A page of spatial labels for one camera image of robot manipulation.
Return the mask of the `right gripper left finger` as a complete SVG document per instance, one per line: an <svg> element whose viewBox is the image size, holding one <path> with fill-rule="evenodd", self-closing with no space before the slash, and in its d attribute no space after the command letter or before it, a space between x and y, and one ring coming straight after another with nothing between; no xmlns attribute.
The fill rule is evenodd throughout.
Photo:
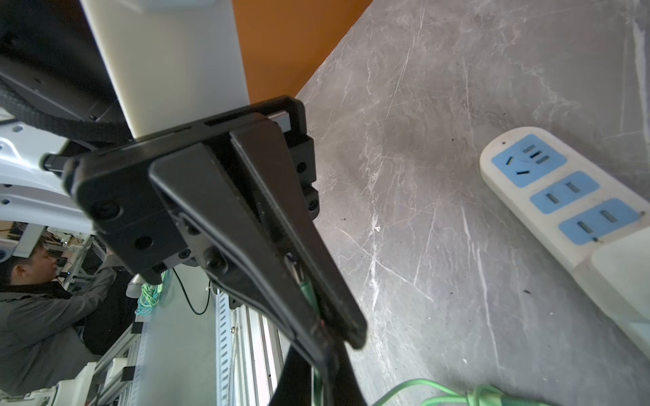
<svg viewBox="0 0 650 406"><path fill-rule="evenodd" d="M287 354L284 368L269 406L310 406L311 365L294 346Z"/></svg>

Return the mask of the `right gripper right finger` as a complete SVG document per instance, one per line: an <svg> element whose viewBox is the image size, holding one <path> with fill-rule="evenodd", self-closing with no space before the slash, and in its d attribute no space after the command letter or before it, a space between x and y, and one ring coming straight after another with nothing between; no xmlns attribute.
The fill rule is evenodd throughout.
<svg viewBox="0 0 650 406"><path fill-rule="evenodd" d="M345 344L337 342L334 351L339 368L331 378L324 380L324 404L366 406L367 401L356 380Z"/></svg>

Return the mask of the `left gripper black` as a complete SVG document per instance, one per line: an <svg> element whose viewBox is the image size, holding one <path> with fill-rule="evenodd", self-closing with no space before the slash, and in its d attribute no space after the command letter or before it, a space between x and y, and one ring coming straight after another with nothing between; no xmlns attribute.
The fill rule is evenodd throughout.
<svg viewBox="0 0 650 406"><path fill-rule="evenodd" d="M252 280L265 299L258 309L332 376L334 340L260 223L272 236L281 228L328 305L328 325L351 347L365 345L367 320L312 222L319 204L314 144L299 100L281 96L118 146L47 154L42 167L61 177L128 268L149 279L187 247L159 188Z"/></svg>

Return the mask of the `white usb charger adapter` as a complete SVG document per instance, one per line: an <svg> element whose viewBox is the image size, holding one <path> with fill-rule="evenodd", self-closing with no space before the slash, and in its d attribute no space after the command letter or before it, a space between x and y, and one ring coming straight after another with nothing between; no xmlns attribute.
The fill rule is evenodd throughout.
<svg viewBox="0 0 650 406"><path fill-rule="evenodd" d="M649 229L601 245L573 276L615 321L649 323Z"/></svg>

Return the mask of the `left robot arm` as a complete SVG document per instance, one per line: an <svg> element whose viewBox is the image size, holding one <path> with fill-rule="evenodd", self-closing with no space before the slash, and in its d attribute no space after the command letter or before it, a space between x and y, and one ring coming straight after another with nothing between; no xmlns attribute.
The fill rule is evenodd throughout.
<svg viewBox="0 0 650 406"><path fill-rule="evenodd" d="M250 103L230 1L4 1L1 181L151 284L177 265L268 316L325 379L367 321L314 226L304 104Z"/></svg>

